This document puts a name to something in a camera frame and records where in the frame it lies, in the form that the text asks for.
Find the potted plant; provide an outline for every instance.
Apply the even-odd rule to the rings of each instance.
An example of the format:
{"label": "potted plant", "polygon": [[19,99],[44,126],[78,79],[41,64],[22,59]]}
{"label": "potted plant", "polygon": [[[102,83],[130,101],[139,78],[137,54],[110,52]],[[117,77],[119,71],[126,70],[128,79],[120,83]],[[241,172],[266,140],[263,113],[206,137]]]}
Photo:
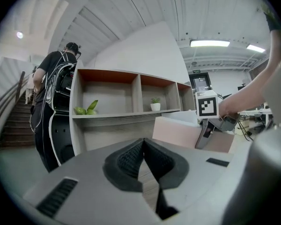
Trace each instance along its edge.
{"label": "potted plant", "polygon": [[152,111],[160,111],[160,97],[152,98],[151,99],[151,109]]}

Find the ceiling light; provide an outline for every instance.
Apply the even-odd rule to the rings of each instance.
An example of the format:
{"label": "ceiling light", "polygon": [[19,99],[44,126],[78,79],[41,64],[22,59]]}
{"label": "ceiling light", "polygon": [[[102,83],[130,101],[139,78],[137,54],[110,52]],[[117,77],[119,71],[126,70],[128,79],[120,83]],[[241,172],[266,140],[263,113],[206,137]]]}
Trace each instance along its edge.
{"label": "ceiling light", "polygon": [[192,40],[191,47],[201,47],[201,46],[220,46],[228,47],[230,44],[229,41],[223,40]]}
{"label": "ceiling light", "polygon": [[247,46],[247,49],[254,50],[254,51],[257,51],[260,53],[263,53],[265,51],[265,49],[263,49],[261,47],[253,46],[251,44],[249,46]]}
{"label": "ceiling light", "polygon": [[23,33],[22,32],[17,32],[17,37],[22,39],[23,38]]}

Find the small succulent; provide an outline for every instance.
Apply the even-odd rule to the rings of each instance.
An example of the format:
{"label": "small succulent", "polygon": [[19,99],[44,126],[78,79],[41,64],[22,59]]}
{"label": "small succulent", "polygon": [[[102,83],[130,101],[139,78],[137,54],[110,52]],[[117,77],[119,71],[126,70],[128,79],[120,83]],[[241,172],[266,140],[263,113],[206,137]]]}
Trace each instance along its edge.
{"label": "small succulent", "polygon": [[98,100],[95,100],[89,105],[88,109],[85,110],[83,107],[75,107],[74,110],[77,115],[96,115],[97,112],[94,110],[95,106],[97,105]]}
{"label": "small succulent", "polygon": [[155,97],[151,99],[151,103],[159,103],[160,97]]}

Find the staircase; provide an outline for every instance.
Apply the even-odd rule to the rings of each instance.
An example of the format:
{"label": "staircase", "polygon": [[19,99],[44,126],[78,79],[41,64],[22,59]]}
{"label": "staircase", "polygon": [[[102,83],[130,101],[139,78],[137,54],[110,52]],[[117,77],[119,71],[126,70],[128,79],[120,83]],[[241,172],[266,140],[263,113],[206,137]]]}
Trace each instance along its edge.
{"label": "staircase", "polygon": [[20,97],[4,126],[0,138],[0,149],[35,146],[29,122],[32,101],[33,96],[29,105],[25,105],[25,93]]}

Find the green pear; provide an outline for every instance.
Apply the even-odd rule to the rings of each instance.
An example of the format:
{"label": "green pear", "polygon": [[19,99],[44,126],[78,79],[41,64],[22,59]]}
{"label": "green pear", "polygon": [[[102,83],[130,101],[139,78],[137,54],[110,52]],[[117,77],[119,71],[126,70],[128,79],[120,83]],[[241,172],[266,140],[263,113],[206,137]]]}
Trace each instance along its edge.
{"label": "green pear", "polygon": [[98,103],[98,100],[93,101],[92,104],[89,105],[88,109],[94,110],[94,108],[97,105],[97,103]]}
{"label": "green pear", "polygon": [[85,115],[86,111],[83,107],[75,107],[74,111],[77,115]]}
{"label": "green pear", "polygon": [[93,109],[88,109],[88,111],[86,112],[86,115],[96,115],[97,112]]}

